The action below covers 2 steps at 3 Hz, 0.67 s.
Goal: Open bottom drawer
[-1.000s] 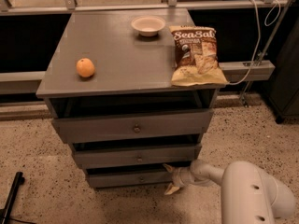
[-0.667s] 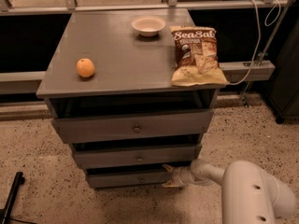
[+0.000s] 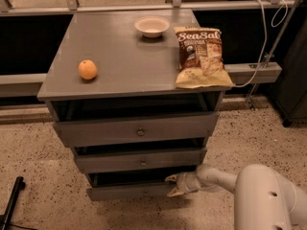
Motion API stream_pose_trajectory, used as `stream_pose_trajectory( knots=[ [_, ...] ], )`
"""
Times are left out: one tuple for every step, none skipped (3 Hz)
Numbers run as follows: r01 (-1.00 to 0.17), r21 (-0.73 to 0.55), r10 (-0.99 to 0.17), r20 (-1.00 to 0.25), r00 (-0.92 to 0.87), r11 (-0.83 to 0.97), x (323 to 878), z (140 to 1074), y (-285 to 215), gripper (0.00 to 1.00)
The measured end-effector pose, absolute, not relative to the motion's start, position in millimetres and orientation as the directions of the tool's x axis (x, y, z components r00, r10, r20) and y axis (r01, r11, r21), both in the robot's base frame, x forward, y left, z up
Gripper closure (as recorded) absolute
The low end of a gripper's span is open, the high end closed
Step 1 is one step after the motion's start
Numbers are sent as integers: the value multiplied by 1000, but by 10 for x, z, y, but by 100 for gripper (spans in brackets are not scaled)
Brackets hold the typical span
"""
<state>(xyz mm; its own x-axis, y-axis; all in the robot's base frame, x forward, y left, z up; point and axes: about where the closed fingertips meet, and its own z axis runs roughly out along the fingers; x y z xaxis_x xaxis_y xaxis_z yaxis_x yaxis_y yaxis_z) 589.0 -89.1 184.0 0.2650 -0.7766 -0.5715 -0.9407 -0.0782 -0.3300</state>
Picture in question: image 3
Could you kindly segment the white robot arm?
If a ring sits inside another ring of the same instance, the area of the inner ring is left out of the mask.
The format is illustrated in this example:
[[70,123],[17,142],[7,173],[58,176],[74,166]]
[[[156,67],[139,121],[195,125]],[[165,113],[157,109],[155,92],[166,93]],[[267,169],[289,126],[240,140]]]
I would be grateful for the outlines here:
[[166,178],[170,196],[225,189],[234,194],[235,230],[292,230],[307,224],[307,194],[279,172],[251,164],[237,174],[202,164]]

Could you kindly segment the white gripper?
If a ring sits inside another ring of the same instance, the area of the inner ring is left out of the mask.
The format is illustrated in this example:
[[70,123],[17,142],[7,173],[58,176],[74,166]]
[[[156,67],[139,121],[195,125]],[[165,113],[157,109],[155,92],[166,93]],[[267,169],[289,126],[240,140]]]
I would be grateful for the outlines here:
[[203,184],[196,172],[180,172],[165,178],[166,182],[176,182],[175,188],[167,194],[168,197],[182,196],[203,189]]

